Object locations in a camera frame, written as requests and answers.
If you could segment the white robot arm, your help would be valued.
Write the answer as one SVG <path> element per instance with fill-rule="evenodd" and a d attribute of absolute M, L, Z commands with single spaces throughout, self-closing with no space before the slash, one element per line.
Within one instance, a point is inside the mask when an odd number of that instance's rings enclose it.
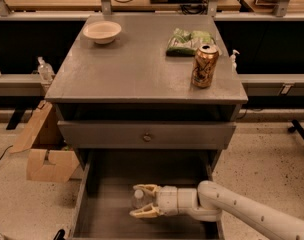
<path fill-rule="evenodd" d="M 188 215 L 216 222 L 225 211 L 270 240 L 304 240 L 304 221 L 239 195 L 213 181 L 196 188 L 138 184 L 133 186 L 135 218 Z"/>

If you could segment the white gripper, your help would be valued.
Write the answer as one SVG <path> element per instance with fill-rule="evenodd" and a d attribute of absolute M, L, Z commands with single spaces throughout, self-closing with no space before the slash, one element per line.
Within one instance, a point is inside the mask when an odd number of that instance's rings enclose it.
<path fill-rule="evenodd" d="M 130 212 L 134 218 L 156 218 L 158 216 L 175 216 L 178 214 L 178 189 L 174 186 L 160 187 L 155 184 L 137 184 L 133 186 L 134 196 L 155 197 L 155 204 L 145 205 Z"/>

